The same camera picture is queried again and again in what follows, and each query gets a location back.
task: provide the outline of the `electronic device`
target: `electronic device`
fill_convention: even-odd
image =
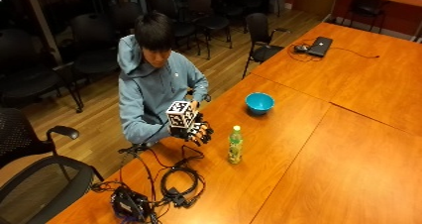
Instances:
[[[294,46],[294,53],[304,54],[306,52],[308,52],[308,46],[306,45]]]
[[[187,141],[193,141],[200,147],[201,143],[193,139],[193,137],[201,130],[201,126],[205,125],[208,128],[207,133],[201,136],[201,142],[205,144],[209,142],[213,129],[211,128],[211,124],[204,121],[204,115],[193,110],[191,102],[175,101],[167,110],[167,115],[171,123],[172,136],[183,138]]]
[[[119,186],[111,195],[111,204],[119,217],[129,217],[141,223],[152,214],[148,197],[124,186]]]
[[[317,37],[313,45],[308,49],[308,54],[312,56],[324,57],[333,43],[333,39]]]

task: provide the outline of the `black hair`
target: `black hair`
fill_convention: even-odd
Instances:
[[[173,21],[153,11],[140,16],[135,23],[135,39],[140,47],[151,51],[168,51],[173,44]]]

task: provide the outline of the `hood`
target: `hood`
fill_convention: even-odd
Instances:
[[[141,62],[143,55],[135,36],[129,35],[120,39],[117,62],[121,71],[129,77],[148,76],[157,68],[148,62]]]

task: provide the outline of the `blue bowl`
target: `blue bowl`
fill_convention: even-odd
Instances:
[[[255,115],[265,114],[274,106],[274,99],[266,93],[251,93],[245,100],[248,108]]]

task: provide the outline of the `bottle label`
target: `bottle label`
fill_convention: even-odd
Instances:
[[[228,148],[228,161],[232,164],[239,164],[241,160],[241,143],[243,141],[239,141],[239,143],[229,143]]]

